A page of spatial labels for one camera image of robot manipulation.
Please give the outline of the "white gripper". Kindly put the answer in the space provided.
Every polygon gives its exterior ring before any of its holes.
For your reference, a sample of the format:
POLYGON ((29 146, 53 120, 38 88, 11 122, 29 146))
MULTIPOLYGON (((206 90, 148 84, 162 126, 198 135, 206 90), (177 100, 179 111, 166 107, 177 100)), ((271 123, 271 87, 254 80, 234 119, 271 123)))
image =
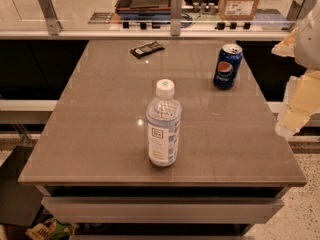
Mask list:
POLYGON ((281 57, 295 55, 297 64, 311 68, 301 77, 291 76, 286 85, 275 132, 288 139, 320 110, 320 1, 300 22, 299 28, 276 44, 271 53, 281 57))

